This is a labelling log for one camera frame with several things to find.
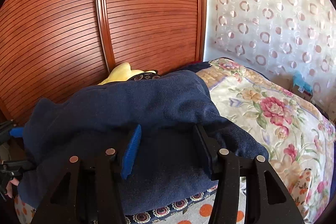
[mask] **pink rose print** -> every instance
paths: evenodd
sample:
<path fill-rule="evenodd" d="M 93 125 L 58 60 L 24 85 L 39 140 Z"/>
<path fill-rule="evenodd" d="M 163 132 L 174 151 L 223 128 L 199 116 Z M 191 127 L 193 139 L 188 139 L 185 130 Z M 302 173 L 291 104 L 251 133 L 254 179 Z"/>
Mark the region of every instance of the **pink rose print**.
<path fill-rule="evenodd" d="M 322 193 L 324 190 L 325 183 L 321 181 L 319 185 L 317 186 L 317 192 Z"/>
<path fill-rule="evenodd" d="M 275 129 L 274 134 L 278 137 L 279 140 L 284 140 L 288 137 L 289 131 L 288 128 L 285 126 L 280 126 L 277 129 Z"/>
<path fill-rule="evenodd" d="M 316 146 L 316 150 L 317 150 L 319 153 L 323 153 L 323 147 L 322 147 L 323 143 L 322 143 L 322 141 L 319 140 L 318 135 L 316 135 L 316 136 L 314 137 L 314 143 L 315 143 L 315 146 Z"/>
<path fill-rule="evenodd" d="M 285 154 L 288 154 L 291 156 L 292 160 L 295 161 L 296 155 L 297 155 L 297 150 L 295 149 L 293 144 L 290 144 L 288 148 L 285 148 L 283 150 Z"/>
<path fill-rule="evenodd" d="M 306 198 L 306 203 L 309 202 L 310 198 L 311 198 L 311 190 L 309 190 L 309 192 L 308 192 L 308 195 L 307 195 L 307 198 Z"/>
<path fill-rule="evenodd" d="M 323 123 L 319 123 L 317 128 L 322 131 L 324 129 Z"/>
<path fill-rule="evenodd" d="M 294 97 L 294 94 L 291 93 L 290 91 L 284 89 L 283 87 L 280 87 L 280 89 L 281 89 L 281 91 L 282 91 L 283 93 L 285 93 L 287 96 L 289 96 L 289 97 Z"/>
<path fill-rule="evenodd" d="M 219 64 L 223 69 L 226 70 L 238 70 L 240 68 L 240 65 L 234 61 L 230 61 L 228 63 L 220 63 Z"/>
<path fill-rule="evenodd" d="M 323 117 L 323 123 L 328 136 L 330 136 L 333 133 L 333 128 L 330 126 L 330 122 L 325 117 Z"/>
<path fill-rule="evenodd" d="M 238 83 L 240 83 L 242 81 L 242 78 L 240 77 L 240 75 L 238 73 L 235 73 L 235 77 L 236 77 Z"/>
<path fill-rule="evenodd" d="M 266 97 L 261 100 L 260 106 L 264 116 L 270 118 L 272 124 L 281 126 L 283 125 L 284 120 L 288 124 L 292 123 L 290 110 L 285 107 L 284 102 L 281 102 L 279 99 L 275 97 Z"/>

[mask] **bed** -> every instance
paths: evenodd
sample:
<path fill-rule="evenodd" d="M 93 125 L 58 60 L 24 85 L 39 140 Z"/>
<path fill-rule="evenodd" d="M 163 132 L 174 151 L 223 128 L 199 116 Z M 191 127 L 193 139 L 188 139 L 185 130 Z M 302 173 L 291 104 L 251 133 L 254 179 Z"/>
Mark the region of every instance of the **bed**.
<path fill-rule="evenodd" d="M 335 127 L 312 104 L 230 59 L 196 63 L 221 116 L 250 133 L 269 153 L 269 162 L 291 193 L 305 223 L 314 223 L 327 207 L 334 170 Z M 246 179 L 240 179 L 237 223 L 244 223 Z M 216 187 L 148 212 L 126 216 L 127 223 L 206 223 Z M 35 210 L 16 197 L 21 223 Z"/>

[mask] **navy blue blanket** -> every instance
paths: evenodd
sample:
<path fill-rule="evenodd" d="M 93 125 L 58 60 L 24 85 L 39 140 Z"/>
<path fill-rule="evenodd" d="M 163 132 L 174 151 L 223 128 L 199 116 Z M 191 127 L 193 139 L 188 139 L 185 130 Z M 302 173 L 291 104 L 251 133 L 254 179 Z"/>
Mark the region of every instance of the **navy blue blanket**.
<path fill-rule="evenodd" d="M 191 71 L 153 80 L 114 82 L 84 88 L 63 104 L 41 99 L 26 123 L 23 138 L 29 160 L 18 191 L 37 208 L 48 185 L 73 155 L 93 157 L 122 138 L 117 127 L 142 126 L 132 174 L 121 182 L 124 213 L 160 208 L 214 186 L 200 167 L 191 128 L 204 125 L 222 147 L 239 156 L 266 149 L 247 132 L 221 117 L 204 81 Z"/>

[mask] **yellow plush toy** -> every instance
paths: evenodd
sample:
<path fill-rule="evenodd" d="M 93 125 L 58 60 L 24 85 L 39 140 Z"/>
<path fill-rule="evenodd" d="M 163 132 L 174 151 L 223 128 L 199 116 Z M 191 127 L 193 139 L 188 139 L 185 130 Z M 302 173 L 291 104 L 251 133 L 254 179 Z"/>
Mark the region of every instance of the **yellow plush toy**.
<path fill-rule="evenodd" d="M 119 66 L 115 67 L 113 71 L 111 71 L 109 77 L 107 77 L 103 82 L 99 83 L 98 85 L 104 85 L 110 82 L 116 81 L 127 81 L 129 78 L 138 75 L 143 72 L 152 72 L 156 73 L 153 70 L 149 71 L 142 71 L 142 70 L 131 70 L 131 65 L 129 63 L 122 63 Z"/>

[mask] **black metal clamp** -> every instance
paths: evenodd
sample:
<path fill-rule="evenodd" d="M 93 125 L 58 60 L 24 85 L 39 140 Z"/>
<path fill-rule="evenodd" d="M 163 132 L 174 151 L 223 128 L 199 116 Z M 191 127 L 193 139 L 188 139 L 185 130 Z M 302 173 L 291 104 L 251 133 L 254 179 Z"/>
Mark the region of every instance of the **black metal clamp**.
<path fill-rule="evenodd" d="M 262 155 L 238 157 L 221 148 L 201 125 L 194 126 L 194 142 L 204 170 L 218 180 L 209 224 L 235 224 L 240 177 L 246 177 L 245 224 L 303 224 L 303 218 L 287 188 Z"/>
<path fill-rule="evenodd" d="M 48 188 L 32 224 L 126 224 L 116 181 L 118 151 L 107 149 L 92 160 L 70 158 Z"/>
<path fill-rule="evenodd" d="M 4 200 L 7 194 L 6 186 L 13 178 L 20 178 L 25 171 L 33 170 L 35 166 L 27 160 L 4 161 L 0 164 L 0 195 Z"/>

